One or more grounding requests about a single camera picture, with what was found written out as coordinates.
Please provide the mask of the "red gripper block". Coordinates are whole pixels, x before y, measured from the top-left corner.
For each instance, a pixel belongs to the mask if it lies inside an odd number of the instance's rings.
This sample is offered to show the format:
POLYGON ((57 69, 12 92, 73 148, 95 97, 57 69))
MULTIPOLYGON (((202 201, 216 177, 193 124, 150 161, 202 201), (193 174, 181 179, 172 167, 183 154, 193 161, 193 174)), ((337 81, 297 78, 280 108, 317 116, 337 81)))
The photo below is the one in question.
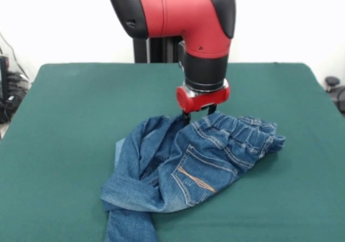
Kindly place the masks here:
POLYGON ((213 114, 217 105, 224 103, 230 96, 230 86, 227 80, 223 81, 221 89, 214 92, 196 92, 189 89, 185 84, 176 89, 177 102, 182 111, 183 123, 190 124, 191 114, 209 106, 209 115, 213 114))

